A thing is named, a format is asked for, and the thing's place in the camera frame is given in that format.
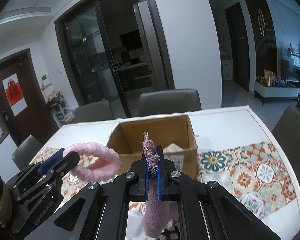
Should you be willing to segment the grey chair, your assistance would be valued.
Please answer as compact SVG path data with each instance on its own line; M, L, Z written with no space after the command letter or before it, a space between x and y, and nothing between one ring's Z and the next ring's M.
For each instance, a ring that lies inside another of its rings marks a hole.
M75 109L74 116L75 123L115 119L108 100L101 100L78 107Z
M34 136L29 135L12 154L12 160L21 171L29 165L42 147L43 144L41 142Z
M195 89L170 89L143 93L139 97L139 116L195 112L202 109Z
M272 130L300 185L300 109L290 105Z

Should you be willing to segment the brown cardboard box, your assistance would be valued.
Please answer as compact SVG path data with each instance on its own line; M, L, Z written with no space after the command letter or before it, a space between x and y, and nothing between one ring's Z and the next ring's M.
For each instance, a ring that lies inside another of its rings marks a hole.
M107 147L120 156L119 174L130 170L132 162L142 157L143 133L147 132L164 154L183 154L183 173L196 176L197 143L188 115L148 116L123 119L111 133Z

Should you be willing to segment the grey chair far left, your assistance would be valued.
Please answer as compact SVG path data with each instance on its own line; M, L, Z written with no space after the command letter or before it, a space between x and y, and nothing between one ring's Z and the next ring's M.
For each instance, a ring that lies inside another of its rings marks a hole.
M12 154L12 160L21 171L29 165L42 147L43 144L41 142L34 136L29 135Z

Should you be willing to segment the white shelf rack with items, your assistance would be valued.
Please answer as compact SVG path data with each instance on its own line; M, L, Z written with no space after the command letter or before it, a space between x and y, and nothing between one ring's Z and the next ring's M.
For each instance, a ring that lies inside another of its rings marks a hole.
M59 128L74 121L75 110L68 106L64 96L60 92L53 91L48 97L47 105L50 107L51 114Z

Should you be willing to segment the grey chair left back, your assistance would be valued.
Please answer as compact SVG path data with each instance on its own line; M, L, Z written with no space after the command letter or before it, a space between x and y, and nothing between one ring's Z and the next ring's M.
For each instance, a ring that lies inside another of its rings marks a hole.
M75 109L74 116L75 123L115 119L108 100L101 100L78 107Z

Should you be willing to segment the grey chair centre back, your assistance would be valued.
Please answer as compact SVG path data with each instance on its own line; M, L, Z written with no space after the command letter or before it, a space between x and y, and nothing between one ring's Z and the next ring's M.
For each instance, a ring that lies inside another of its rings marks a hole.
M139 116L195 112L202 109L195 89L170 89L143 93L139 97Z

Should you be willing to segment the white low tv cabinet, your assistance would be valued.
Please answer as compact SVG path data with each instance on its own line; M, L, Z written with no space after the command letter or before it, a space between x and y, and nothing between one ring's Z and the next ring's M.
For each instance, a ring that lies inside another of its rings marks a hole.
M254 84L254 98L260 99L262 101L262 105L264 105L266 101L297 99L299 94L300 88L267 87L258 81L255 81Z

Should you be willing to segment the red fu door poster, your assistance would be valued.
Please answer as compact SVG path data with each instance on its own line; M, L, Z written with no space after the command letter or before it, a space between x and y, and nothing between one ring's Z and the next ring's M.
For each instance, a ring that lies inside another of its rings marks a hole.
M20 114L27 108L23 91L16 73L10 75L2 81L8 104L14 116Z

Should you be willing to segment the dark wooden entry door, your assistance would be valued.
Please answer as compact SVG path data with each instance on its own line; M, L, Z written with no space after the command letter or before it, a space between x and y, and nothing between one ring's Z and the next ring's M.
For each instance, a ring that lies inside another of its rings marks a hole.
M45 144L57 131L29 49L0 60L0 117L18 146L29 135Z

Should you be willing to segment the pink fuzzy ring scrunchie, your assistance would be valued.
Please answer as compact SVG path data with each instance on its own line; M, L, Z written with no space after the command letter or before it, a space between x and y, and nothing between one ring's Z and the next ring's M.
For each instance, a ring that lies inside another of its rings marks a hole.
M87 167L78 164L70 171L80 181L96 181L98 183L108 181L118 174L121 167L120 156L117 152L95 142L73 144L63 151L63 157L71 151L77 152L79 156L85 155L97 158L94 163Z

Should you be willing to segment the white wall intercom panel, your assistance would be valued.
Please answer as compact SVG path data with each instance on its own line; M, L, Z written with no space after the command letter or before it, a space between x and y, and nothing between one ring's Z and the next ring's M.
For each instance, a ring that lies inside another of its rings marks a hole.
M44 87L49 86L49 85L52 84L48 74L44 74L43 76L41 76L41 81L42 81L42 85Z

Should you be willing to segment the black glass sliding door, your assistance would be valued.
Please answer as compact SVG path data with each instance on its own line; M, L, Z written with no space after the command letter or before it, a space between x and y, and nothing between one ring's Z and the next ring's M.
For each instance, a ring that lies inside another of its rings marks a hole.
M105 103L114 118L130 118L141 94L175 88L155 0L82 0L55 28L81 109Z

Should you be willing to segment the white shipping label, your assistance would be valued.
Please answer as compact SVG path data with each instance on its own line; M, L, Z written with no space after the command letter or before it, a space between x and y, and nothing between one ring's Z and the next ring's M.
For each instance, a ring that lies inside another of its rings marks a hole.
M174 167L172 167L172 164L166 165L168 173L171 173L172 171L179 171L179 172L183 171L183 165L184 165L183 154L165 154L164 158L174 163Z

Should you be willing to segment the mauve fuzzy sock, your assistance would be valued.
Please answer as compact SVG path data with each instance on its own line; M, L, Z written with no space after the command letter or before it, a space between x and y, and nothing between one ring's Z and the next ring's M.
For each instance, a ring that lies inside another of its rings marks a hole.
M148 199L142 227L148 237L159 238L169 222L178 219L178 205L176 202L163 202L158 197L157 166L160 157L155 152L155 143L147 132L143 133L142 149L149 166Z

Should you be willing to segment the grey chair right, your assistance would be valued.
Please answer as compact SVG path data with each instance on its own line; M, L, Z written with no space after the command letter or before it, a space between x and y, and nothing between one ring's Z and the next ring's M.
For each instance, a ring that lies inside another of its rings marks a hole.
M290 105L272 130L300 185L300 109Z

